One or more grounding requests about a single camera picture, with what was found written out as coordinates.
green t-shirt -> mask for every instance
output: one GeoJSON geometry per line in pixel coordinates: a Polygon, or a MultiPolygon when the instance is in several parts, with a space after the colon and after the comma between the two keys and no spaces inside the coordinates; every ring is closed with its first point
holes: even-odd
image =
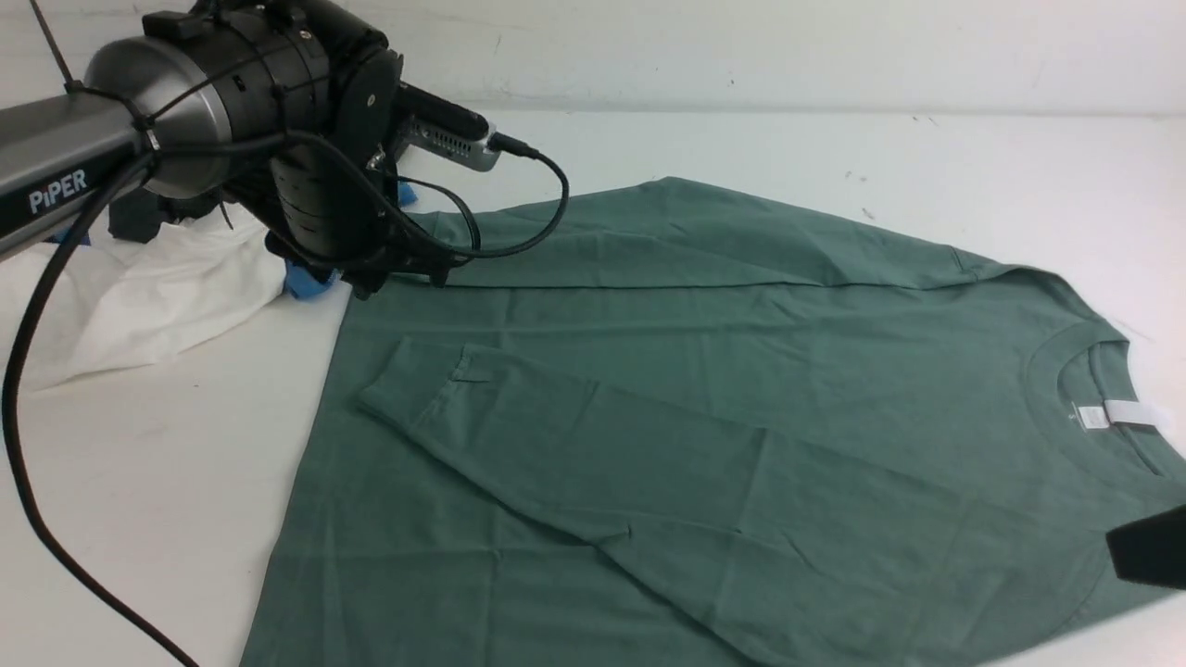
{"type": "Polygon", "coordinates": [[[1126,352],[1040,271],[678,179],[576,197],[351,304],[242,665],[1032,647],[1162,595],[1103,535],[1186,462],[1077,412],[1133,399],[1126,352]]]}

neckline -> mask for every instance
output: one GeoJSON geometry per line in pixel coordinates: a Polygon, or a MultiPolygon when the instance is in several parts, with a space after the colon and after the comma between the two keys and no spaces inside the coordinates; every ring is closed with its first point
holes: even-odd
{"type": "MultiPolygon", "coordinates": [[[[1104,450],[1086,446],[1082,431],[1067,419],[1067,406],[1058,398],[1058,381],[1063,370],[1079,355],[1103,343],[1123,343],[1128,339],[1102,319],[1088,320],[1056,333],[1031,356],[1025,373],[1025,394],[1029,414],[1041,433],[1072,463],[1126,494],[1181,504],[1186,502],[1186,479],[1158,475],[1108,455],[1104,450]]],[[[1142,446],[1160,449],[1159,457],[1180,459],[1160,434],[1147,438],[1142,446]]]]}

white wall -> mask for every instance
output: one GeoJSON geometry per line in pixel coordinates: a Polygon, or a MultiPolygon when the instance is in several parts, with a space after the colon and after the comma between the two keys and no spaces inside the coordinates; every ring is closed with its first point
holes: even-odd
{"type": "MultiPolygon", "coordinates": [[[[42,0],[82,69],[138,13],[42,0]]],[[[58,90],[26,0],[0,0],[0,103],[58,90]]],[[[1184,0],[344,0],[407,77],[483,106],[1186,113],[1184,0]]]]}

black cable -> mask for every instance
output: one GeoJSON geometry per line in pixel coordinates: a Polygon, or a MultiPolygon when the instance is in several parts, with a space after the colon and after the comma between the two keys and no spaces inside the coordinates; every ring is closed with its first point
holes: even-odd
{"type": "Polygon", "coordinates": [[[58,42],[53,39],[53,33],[50,32],[50,24],[45,20],[45,14],[42,13],[42,6],[37,4],[37,0],[28,0],[28,6],[33,8],[33,14],[37,17],[37,25],[42,27],[42,34],[45,36],[45,43],[49,44],[50,52],[53,53],[53,61],[58,63],[62,77],[66,80],[66,91],[69,93],[78,82],[70,74],[70,65],[66,64],[65,57],[62,56],[62,49],[58,49],[58,42]]]}
{"type": "Polygon", "coordinates": [[[126,184],[132,182],[140,172],[148,169],[148,165],[155,159],[152,153],[145,153],[136,158],[129,160],[115,177],[109,180],[101,190],[91,196],[90,199],[83,205],[78,218],[75,221],[74,225],[70,227],[70,231],[66,233],[65,239],[58,244],[57,250],[50,258],[50,261],[45,265],[45,271],[42,272],[42,277],[37,281],[37,286],[33,287],[33,293],[28,298],[28,306],[25,309],[25,316],[20,319],[20,326],[17,329],[17,337],[12,342],[12,354],[8,357],[8,368],[4,376],[2,394],[0,394],[0,428],[4,432],[4,444],[5,450],[8,452],[8,468],[12,470],[13,481],[17,485],[17,495],[20,497],[21,509],[25,512],[25,519],[28,520],[28,525],[33,528],[33,533],[37,538],[45,545],[45,548],[66,568],[75,579],[87,587],[91,593],[98,599],[103,601],[104,604],[114,609],[120,616],[125,617],[133,625],[139,628],[142,633],[153,639],[159,643],[165,650],[167,650],[178,662],[185,665],[186,667],[198,667],[198,663],[186,655],[184,650],[180,649],[172,640],[165,636],[159,629],[157,629],[152,623],[146,621],[139,614],[132,610],[123,601],[115,597],[110,591],[103,587],[102,584],[95,580],[94,577],[87,572],[82,565],[78,564],[74,557],[70,555],[62,544],[58,542],[53,533],[45,525],[45,520],[42,519],[42,513],[37,507],[37,500],[33,496],[33,487],[30,482],[28,469],[25,465],[25,456],[20,446],[20,431],[17,423],[17,396],[20,388],[20,377],[25,370],[25,362],[28,358],[28,350],[33,342],[33,332],[37,331],[37,324],[42,318],[42,313],[45,312],[45,305],[49,301],[50,294],[53,292],[53,285],[58,281],[62,275],[62,271],[65,268],[66,262],[74,254],[75,249],[82,242],[83,237],[87,236],[87,231],[90,225],[94,224],[95,218],[102,212],[115,197],[119,196],[120,191],[126,184]]]}
{"type": "MultiPolygon", "coordinates": [[[[452,190],[449,190],[448,188],[445,188],[444,185],[438,185],[435,183],[428,183],[427,180],[417,180],[415,178],[408,178],[407,176],[400,176],[400,174],[393,174],[393,173],[387,173],[387,176],[391,177],[391,178],[395,178],[395,180],[398,182],[398,183],[410,183],[413,185],[420,185],[421,188],[427,188],[429,190],[435,190],[435,191],[440,192],[441,195],[445,195],[446,197],[448,197],[449,201],[453,202],[453,205],[457,207],[457,210],[461,214],[461,220],[465,221],[466,229],[470,230],[470,248],[472,248],[474,250],[480,250],[482,249],[482,229],[478,227],[478,221],[477,221],[477,218],[473,217],[473,211],[470,210],[470,205],[466,204],[465,199],[463,199],[457,192],[453,192],[452,190]]],[[[459,262],[457,266],[465,266],[468,262],[470,262],[470,260],[465,259],[464,261],[459,262]]]]}

piper logo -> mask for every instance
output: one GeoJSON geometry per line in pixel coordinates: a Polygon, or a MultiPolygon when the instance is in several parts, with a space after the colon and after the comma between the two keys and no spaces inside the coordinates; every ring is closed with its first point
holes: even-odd
{"type": "Polygon", "coordinates": [[[33,215],[45,212],[56,207],[59,202],[65,202],[85,189],[85,171],[78,170],[74,173],[68,173],[57,180],[51,180],[47,185],[45,185],[45,188],[30,192],[28,210],[33,215]]]}

